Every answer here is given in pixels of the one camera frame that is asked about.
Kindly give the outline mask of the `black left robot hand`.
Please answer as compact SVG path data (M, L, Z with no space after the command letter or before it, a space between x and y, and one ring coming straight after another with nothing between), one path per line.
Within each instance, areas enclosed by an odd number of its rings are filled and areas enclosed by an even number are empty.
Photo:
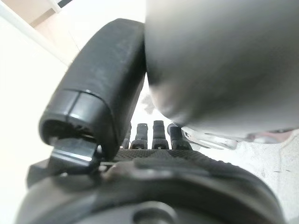
M146 72L144 24L116 19L79 52L39 122L18 224L283 224L270 188L194 151L176 125L130 121Z

